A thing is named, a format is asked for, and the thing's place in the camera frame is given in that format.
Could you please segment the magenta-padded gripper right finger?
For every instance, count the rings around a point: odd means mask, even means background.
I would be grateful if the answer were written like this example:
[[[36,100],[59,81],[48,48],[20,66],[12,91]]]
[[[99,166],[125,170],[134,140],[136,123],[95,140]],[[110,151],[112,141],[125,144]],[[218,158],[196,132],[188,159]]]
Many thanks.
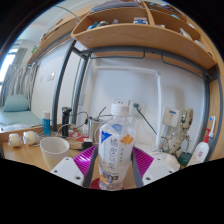
[[[148,154],[134,147],[132,166],[137,187],[143,187],[180,169],[177,159],[167,153],[155,152]]]

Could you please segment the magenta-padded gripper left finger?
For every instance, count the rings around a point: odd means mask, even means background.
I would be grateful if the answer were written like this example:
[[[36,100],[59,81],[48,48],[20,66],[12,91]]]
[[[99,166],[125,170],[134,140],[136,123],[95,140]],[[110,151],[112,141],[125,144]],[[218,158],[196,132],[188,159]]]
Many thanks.
[[[65,157],[51,170],[51,173],[76,185],[89,188],[97,155],[97,147],[92,146],[74,158]]]

